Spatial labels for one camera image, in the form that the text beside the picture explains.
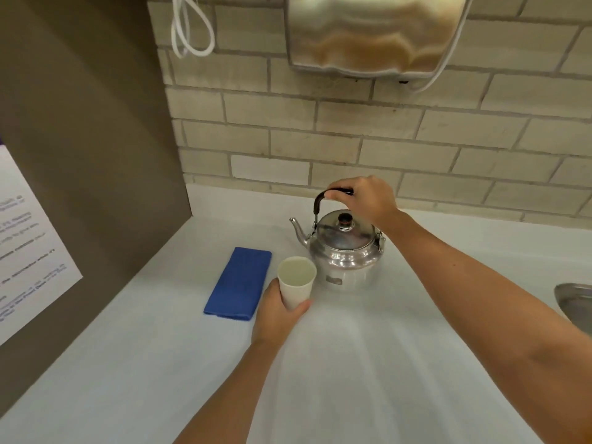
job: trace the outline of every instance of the brown panel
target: brown panel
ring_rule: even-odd
[[[146,0],[0,0],[0,137],[78,282],[0,347],[0,415],[191,215]]]

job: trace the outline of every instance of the person's right arm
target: person's right arm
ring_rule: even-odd
[[[381,179],[344,179],[326,198],[381,229],[444,317],[546,444],[592,443],[592,339],[491,268],[434,237]]]

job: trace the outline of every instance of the kettle spout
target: kettle spout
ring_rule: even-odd
[[[304,247],[308,247],[308,238],[306,235],[304,235],[304,232],[302,231],[302,228],[300,227],[300,223],[298,222],[298,220],[296,218],[290,218],[290,223],[292,223],[292,225],[294,226],[294,230],[296,231],[296,238],[298,238],[300,244],[302,244],[302,246]]]

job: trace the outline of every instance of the person's left hand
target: person's left hand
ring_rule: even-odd
[[[306,313],[312,301],[302,302],[294,310],[288,310],[282,302],[282,295],[279,291],[279,281],[272,280],[267,290],[263,293],[251,342],[270,344],[278,351],[284,344],[286,338],[300,319],[300,316]]]

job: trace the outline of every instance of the kettle handle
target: kettle handle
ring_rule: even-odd
[[[353,188],[331,188],[330,190],[337,190],[338,192],[343,192],[347,195],[353,195]],[[314,229],[317,228],[317,223],[319,222],[319,212],[321,211],[321,199],[323,199],[325,197],[325,192],[328,192],[329,190],[325,190],[322,191],[321,193],[319,193],[319,195],[314,199],[314,205],[313,205],[313,214],[314,214]]]

